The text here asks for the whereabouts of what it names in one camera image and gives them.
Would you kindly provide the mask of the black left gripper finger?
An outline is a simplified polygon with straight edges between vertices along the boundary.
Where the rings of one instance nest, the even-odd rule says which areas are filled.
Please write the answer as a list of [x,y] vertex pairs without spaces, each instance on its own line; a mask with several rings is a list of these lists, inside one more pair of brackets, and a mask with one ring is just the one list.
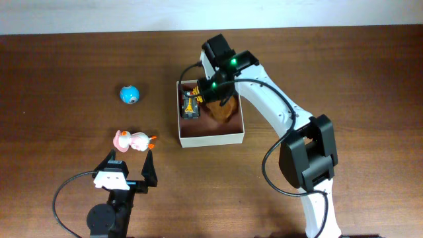
[[109,161],[114,161],[116,158],[116,151],[111,149],[108,155],[103,159],[99,165],[94,169],[94,172],[102,171],[108,164]]
[[158,183],[157,174],[155,172],[155,167],[153,164],[153,152],[149,150],[143,165],[141,175],[144,177],[144,181],[147,186],[156,187]]

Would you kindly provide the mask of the white pink duck toy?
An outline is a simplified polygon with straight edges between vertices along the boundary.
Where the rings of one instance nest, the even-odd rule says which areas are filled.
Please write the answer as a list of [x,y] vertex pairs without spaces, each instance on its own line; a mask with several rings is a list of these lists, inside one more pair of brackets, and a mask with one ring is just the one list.
[[155,147],[152,144],[154,139],[157,139],[157,136],[148,136],[143,132],[131,134],[129,131],[118,130],[114,136],[113,144],[122,153],[125,153],[129,148],[137,151],[146,151]]

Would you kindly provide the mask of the brown plush bear toy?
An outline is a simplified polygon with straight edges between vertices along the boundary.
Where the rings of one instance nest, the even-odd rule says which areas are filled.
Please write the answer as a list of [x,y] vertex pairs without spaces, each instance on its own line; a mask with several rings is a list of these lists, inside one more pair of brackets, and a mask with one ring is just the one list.
[[232,115],[238,111],[238,100],[235,96],[231,96],[229,100],[223,105],[219,101],[209,102],[206,104],[208,114],[219,123],[226,123],[230,121]]

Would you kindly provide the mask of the grey orange toy car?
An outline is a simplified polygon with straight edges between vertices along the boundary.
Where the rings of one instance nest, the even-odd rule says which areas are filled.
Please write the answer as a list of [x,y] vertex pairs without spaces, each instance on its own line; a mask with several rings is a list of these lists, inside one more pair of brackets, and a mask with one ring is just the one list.
[[196,97],[191,96],[191,92],[182,93],[182,102],[180,106],[180,115],[183,119],[197,119],[200,117],[200,107]]

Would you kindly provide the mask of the white cardboard box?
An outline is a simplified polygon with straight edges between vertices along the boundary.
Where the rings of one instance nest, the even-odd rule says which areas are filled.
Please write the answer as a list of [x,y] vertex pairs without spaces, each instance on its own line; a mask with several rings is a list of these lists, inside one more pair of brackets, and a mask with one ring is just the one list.
[[245,136],[243,108],[240,97],[237,109],[228,122],[219,123],[210,116],[207,108],[200,105],[200,116],[194,119],[182,117],[182,95],[176,82],[176,111],[178,119],[178,138],[183,148],[230,145],[242,143]]

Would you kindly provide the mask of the blue ball toy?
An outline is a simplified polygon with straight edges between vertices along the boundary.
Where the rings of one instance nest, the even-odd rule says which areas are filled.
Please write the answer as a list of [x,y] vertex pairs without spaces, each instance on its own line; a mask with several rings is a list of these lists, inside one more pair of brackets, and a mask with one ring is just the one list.
[[122,87],[120,90],[120,99],[126,104],[136,103],[139,97],[139,91],[133,85]]

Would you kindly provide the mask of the yellow round fan toy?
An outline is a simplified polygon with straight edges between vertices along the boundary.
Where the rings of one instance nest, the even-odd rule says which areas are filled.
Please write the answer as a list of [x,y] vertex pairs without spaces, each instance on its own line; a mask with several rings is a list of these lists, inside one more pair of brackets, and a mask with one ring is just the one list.
[[194,96],[194,98],[198,101],[198,102],[203,102],[203,97],[201,95],[200,89],[199,87],[195,87],[192,90],[192,95]]

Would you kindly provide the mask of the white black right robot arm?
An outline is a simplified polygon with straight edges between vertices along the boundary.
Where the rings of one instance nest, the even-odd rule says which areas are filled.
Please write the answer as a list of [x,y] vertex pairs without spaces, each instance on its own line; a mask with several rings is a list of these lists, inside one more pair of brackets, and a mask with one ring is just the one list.
[[279,168],[297,189],[308,237],[341,237],[332,199],[334,168],[338,163],[334,128],[322,114],[314,117],[294,103],[270,78],[248,50],[237,53],[223,35],[202,45],[206,77],[198,81],[204,102],[226,102],[236,94],[247,99],[277,133],[278,141],[263,162],[280,150]]

